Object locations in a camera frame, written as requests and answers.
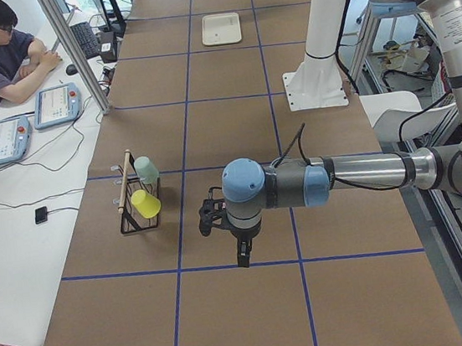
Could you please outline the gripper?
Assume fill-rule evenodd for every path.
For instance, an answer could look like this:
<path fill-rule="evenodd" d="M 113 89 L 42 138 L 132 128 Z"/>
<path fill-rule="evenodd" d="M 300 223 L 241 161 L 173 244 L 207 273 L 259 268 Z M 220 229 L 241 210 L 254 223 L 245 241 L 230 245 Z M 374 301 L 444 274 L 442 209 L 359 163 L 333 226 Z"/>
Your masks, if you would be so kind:
<path fill-rule="evenodd" d="M 237 265 L 239 267 L 250 266 L 250 253 L 251 253 L 251 240 L 260 232 L 259 223 L 254 226 L 244 228 L 231 225 L 230 229 L 232 235 L 238 240 L 237 241 Z"/>

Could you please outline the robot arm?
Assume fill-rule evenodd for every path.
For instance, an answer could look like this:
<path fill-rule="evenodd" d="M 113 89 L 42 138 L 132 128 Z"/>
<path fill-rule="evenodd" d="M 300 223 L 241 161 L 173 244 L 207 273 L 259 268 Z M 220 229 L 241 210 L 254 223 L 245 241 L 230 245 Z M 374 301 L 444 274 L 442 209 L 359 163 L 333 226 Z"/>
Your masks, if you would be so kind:
<path fill-rule="evenodd" d="M 414 3 L 430 15 L 462 124 L 462 0 L 371 0 Z M 390 190 L 412 184 L 462 194 L 462 142 L 413 153 L 287 160 L 260 166 L 244 158 L 222 175 L 225 218 L 237 240 L 239 266 L 249 266 L 262 211 L 324 204 L 334 188 Z"/>

